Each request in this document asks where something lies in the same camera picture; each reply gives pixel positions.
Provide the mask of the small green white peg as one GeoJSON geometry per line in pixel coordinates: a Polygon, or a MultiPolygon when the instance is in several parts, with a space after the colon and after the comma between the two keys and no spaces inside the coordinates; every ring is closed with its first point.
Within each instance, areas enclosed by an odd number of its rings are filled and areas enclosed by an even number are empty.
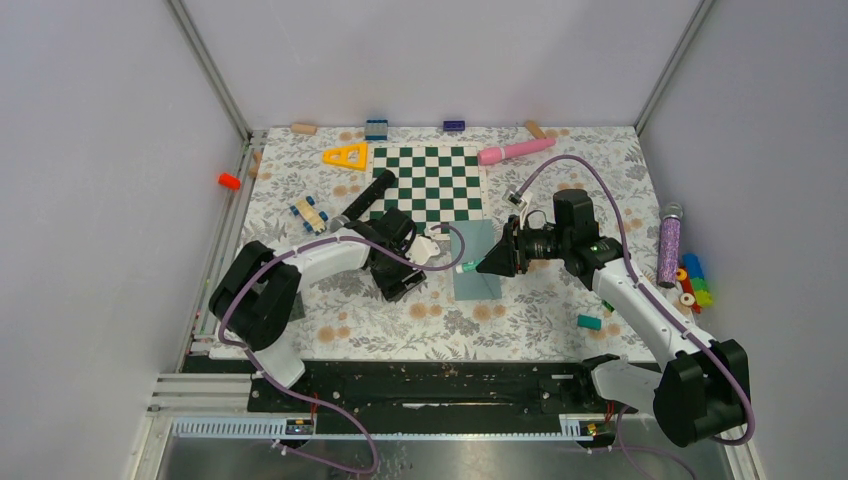
{"type": "Polygon", "coordinates": [[[476,270],[478,264],[479,264],[478,261],[470,261],[470,262],[462,263],[462,264],[457,265],[455,267],[455,271],[457,273],[473,272],[473,271],[476,270]]]}

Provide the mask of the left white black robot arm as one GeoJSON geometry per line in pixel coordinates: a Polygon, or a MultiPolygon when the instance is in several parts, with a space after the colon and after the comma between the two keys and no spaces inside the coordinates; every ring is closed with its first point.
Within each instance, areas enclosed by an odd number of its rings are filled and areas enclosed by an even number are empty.
{"type": "Polygon", "coordinates": [[[395,302],[426,279],[411,262],[421,237],[412,219],[391,208],[376,220],[352,221],[333,236],[305,244],[283,260],[260,241],[246,244],[219,281],[208,308],[275,380],[272,398],[288,411],[309,401],[305,364],[283,333],[302,288],[342,272],[368,271],[384,300],[395,302]]]}

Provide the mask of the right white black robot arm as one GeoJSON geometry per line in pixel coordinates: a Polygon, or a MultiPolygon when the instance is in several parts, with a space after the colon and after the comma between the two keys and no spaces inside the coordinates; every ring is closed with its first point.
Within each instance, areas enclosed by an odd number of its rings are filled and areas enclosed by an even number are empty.
{"type": "Polygon", "coordinates": [[[626,259],[622,244],[601,235],[586,191],[561,190],[552,203],[554,220],[540,228],[510,216],[477,272],[514,277],[534,261],[562,261],[630,325],[658,366],[650,370],[612,354],[584,360],[573,386],[577,405],[597,412],[614,402],[649,414],[678,447],[750,427],[748,357],[741,345],[715,340],[663,298],[626,259]]]}

